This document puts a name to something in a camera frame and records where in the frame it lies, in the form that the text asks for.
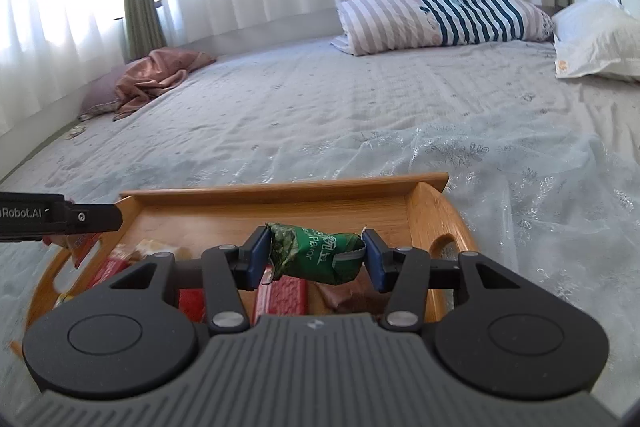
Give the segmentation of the mauve pillow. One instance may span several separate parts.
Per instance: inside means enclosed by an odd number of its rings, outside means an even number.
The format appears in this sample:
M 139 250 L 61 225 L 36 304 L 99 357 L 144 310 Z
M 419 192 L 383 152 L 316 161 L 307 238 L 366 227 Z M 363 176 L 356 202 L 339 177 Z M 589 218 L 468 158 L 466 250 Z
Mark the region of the mauve pillow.
M 111 72 L 93 80 L 82 100 L 79 117 L 89 119 L 107 113 L 114 113 L 124 104 L 124 98 L 117 89 L 117 83 L 134 62 L 114 67 Z

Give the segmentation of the pink blanket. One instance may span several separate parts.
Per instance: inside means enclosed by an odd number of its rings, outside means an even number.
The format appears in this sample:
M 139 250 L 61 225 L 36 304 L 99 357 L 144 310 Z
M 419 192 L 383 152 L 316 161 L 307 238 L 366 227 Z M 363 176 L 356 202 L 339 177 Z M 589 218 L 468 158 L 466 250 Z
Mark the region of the pink blanket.
M 192 72 L 212 65 L 215 57 L 183 48 L 160 48 L 129 64 L 115 83 L 118 109 L 114 119 L 124 119 L 156 98 L 176 89 Z

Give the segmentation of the wooden serving tray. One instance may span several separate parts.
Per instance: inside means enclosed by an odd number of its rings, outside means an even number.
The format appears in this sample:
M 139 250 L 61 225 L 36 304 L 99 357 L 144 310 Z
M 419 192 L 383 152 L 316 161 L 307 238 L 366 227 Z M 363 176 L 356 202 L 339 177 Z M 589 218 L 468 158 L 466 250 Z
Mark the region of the wooden serving tray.
M 416 176 L 309 183 L 235 185 L 194 190 L 134 191 L 115 206 L 124 222 L 118 231 L 100 233 L 99 249 L 82 267 L 68 291 L 54 286 L 70 252 L 61 249 L 41 277 L 26 315 L 23 340 L 17 345 L 29 365 L 70 355 L 83 362 L 139 361 L 160 355 L 168 369 L 195 358 L 211 333 L 207 320 L 191 322 L 178 308 L 179 291 L 202 288 L 201 255 L 224 244 L 240 246 L 268 223 L 283 223 L 326 233 L 375 229 L 390 247 L 413 246 L 431 257 L 424 324 L 445 313 L 442 291 L 458 288 L 456 262 L 442 259 L 442 248 L 454 244 L 475 255 L 476 243 L 457 210 L 444 196 L 443 173 Z M 159 254 L 89 288 L 93 275 L 117 244 L 132 254 L 142 239 L 186 247 L 192 258 L 177 261 Z M 329 309 L 311 294 L 305 324 L 329 323 Z

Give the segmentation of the green pea snack bag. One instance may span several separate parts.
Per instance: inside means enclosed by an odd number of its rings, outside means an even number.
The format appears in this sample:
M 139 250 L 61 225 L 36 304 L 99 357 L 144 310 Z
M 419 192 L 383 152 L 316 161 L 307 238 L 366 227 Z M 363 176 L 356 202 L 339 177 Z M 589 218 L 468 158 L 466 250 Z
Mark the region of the green pea snack bag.
M 282 277 L 341 285 L 356 279 L 366 245 L 356 233 L 326 233 L 316 229 L 268 223 L 271 280 Z

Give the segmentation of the striped pillow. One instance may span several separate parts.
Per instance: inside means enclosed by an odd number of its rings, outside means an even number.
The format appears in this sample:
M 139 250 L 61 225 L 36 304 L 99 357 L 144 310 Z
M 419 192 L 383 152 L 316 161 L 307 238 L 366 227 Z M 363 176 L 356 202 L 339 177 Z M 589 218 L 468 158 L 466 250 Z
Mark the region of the striped pillow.
M 333 45 L 352 56 L 553 37 L 551 16 L 524 0 L 347 0 L 337 14 Z

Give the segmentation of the white pillow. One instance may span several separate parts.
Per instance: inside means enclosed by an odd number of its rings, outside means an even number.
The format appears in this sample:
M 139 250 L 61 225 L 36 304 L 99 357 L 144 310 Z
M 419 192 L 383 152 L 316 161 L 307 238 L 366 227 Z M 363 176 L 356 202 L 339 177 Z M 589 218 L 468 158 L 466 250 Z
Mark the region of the white pillow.
M 639 20 L 618 0 L 575 2 L 552 22 L 559 79 L 639 79 Z

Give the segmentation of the grey bedspread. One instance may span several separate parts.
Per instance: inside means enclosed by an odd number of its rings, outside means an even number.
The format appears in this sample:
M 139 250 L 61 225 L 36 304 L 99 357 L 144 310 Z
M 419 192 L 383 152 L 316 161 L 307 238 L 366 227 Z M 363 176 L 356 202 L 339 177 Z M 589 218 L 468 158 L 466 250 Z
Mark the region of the grey bedspread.
M 225 57 L 121 121 L 61 138 L 9 192 L 445 171 L 485 255 L 581 307 L 611 341 L 598 398 L 639 395 L 639 88 L 554 75 L 548 43 L 354 57 L 326 40 Z

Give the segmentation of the red Biscoff biscuit pack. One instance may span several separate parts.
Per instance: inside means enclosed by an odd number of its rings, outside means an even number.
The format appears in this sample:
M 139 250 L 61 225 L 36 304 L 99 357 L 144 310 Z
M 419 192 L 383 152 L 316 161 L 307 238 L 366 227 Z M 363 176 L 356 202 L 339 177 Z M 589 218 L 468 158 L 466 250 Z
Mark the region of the red Biscoff biscuit pack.
M 308 313 L 308 284 L 297 277 L 272 277 L 272 266 L 265 269 L 256 291 L 252 322 L 263 315 L 305 315 Z

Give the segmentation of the red crinkled snack bag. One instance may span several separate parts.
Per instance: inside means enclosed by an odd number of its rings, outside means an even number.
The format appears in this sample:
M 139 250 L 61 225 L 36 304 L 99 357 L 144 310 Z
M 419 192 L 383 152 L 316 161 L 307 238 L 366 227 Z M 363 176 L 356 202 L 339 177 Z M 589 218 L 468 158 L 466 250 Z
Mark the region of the red crinkled snack bag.
M 206 317 L 203 289 L 180 289 L 178 308 L 191 322 L 203 323 Z

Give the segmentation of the small trinket on bed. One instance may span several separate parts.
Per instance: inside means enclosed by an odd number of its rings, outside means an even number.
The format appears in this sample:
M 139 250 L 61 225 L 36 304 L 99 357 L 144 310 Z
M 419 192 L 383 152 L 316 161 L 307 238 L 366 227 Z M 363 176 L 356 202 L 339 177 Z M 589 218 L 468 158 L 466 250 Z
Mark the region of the small trinket on bed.
M 84 133 L 86 131 L 86 127 L 83 124 L 78 124 L 77 126 L 74 126 L 72 129 L 70 129 L 69 132 L 67 132 L 66 134 L 66 138 L 71 140 L 76 138 L 76 136 L 81 135 L 81 133 Z

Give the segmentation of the brown white pastry pack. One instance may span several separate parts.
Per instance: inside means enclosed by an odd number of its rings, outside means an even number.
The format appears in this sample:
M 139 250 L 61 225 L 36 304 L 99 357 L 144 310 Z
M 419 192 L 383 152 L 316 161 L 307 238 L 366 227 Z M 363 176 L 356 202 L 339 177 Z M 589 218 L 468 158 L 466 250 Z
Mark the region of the brown white pastry pack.
M 191 251 L 182 246 L 170 245 L 156 239 L 142 239 L 137 246 L 134 247 L 131 257 L 134 260 L 141 261 L 147 257 L 159 254 L 172 254 L 177 261 L 189 260 L 192 258 Z

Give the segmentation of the pink bread pack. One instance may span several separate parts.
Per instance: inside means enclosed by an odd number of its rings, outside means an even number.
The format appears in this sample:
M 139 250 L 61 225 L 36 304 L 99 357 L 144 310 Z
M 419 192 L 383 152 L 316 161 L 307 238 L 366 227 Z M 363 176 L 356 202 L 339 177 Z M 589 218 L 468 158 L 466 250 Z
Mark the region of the pink bread pack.
M 73 265 L 78 269 L 91 249 L 99 242 L 100 233 L 44 236 L 42 241 L 47 246 L 56 245 L 70 252 Z

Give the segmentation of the brown wafer pack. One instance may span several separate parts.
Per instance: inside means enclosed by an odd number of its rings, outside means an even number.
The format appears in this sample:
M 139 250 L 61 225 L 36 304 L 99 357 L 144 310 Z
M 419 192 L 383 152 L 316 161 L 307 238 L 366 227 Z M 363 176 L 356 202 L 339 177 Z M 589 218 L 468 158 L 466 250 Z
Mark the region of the brown wafer pack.
M 381 294 L 373 288 L 369 277 L 360 273 L 356 280 L 341 285 L 317 283 L 320 296 L 326 307 L 335 313 L 370 313 L 380 315 L 390 300 L 390 295 Z

